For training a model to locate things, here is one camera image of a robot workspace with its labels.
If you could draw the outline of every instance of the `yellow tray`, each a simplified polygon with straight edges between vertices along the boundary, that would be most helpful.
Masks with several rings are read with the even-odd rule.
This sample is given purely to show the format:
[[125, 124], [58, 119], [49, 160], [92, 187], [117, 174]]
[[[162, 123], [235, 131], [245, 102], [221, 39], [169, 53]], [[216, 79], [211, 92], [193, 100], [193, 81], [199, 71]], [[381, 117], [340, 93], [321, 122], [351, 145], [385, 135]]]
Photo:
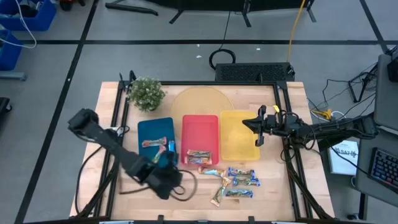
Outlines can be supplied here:
[[253, 161], [260, 159], [260, 150], [255, 146], [257, 136], [242, 120], [253, 119], [253, 111], [221, 112], [221, 157], [227, 161]]

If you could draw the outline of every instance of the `yellow cable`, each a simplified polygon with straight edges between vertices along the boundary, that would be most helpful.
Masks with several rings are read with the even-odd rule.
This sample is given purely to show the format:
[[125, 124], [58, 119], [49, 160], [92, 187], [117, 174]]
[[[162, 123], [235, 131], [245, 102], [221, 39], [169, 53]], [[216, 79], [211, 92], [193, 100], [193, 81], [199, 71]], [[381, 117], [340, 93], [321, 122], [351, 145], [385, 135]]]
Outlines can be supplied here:
[[299, 21], [299, 18], [300, 18], [300, 15], [301, 15], [301, 11], [303, 10], [303, 7], [304, 7], [304, 3], [305, 3], [305, 0], [303, 0], [303, 2], [301, 3], [300, 10], [298, 11], [298, 14], [297, 14], [297, 17], [296, 17], [296, 21], [294, 21], [292, 34], [290, 35], [289, 53], [287, 54], [287, 62], [290, 62], [290, 54], [292, 53], [292, 41], [293, 41], [293, 37], [294, 37], [294, 31], [296, 30], [296, 25], [297, 25], [297, 22]]

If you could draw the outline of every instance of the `white paper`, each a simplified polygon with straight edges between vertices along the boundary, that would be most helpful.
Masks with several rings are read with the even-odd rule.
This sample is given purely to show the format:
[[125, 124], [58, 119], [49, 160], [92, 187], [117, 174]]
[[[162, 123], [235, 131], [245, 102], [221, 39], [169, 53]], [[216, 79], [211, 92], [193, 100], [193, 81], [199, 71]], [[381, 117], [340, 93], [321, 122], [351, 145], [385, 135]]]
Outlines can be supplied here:
[[[358, 164], [358, 145], [354, 141], [342, 141], [333, 146], [339, 152], [339, 155], [351, 161], [353, 164]], [[356, 168], [349, 162], [339, 157], [332, 149], [328, 149], [330, 172], [332, 174], [356, 175]]]

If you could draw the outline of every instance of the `blue tray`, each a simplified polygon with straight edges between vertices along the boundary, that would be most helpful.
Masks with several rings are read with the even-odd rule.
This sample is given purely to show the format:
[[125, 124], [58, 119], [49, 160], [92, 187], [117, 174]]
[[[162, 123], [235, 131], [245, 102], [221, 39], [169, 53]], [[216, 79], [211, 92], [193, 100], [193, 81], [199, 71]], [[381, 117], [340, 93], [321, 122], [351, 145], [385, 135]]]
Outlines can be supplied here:
[[[146, 156], [152, 160], [157, 152], [159, 146], [143, 147], [144, 140], [155, 140], [162, 137], [167, 138], [167, 149], [169, 148], [169, 141], [174, 139], [174, 126], [172, 118], [153, 119], [149, 121], [141, 121], [138, 123], [138, 153]], [[177, 165], [178, 158], [175, 159], [174, 164]], [[166, 166], [168, 163], [166, 153], [163, 153], [159, 159], [158, 165], [161, 167]]]

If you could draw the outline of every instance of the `blue storage bin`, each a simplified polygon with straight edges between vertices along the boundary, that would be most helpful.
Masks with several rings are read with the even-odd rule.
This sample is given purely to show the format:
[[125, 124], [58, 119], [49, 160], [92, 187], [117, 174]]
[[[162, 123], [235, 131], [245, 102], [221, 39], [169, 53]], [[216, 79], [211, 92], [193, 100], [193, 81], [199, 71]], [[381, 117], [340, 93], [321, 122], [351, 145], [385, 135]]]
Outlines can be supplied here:
[[[0, 30], [0, 37], [10, 43], [22, 45], [9, 30]], [[0, 71], [10, 71], [15, 68], [21, 49], [22, 47], [2, 42], [2, 47], [0, 48]]]
[[[38, 3], [39, 0], [32, 0], [34, 3]], [[51, 22], [54, 19], [56, 9], [50, 0], [43, 0], [43, 5], [41, 6], [36, 17], [24, 17], [25, 23], [30, 30], [44, 31], [48, 30]], [[19, 17], [0, 17], [0, 24], [8, 30], [26, 30]]]
[[0, 14], [7, 14], [9, 12], [17, 12], [18, 5], [15, 0], [0, 0]]

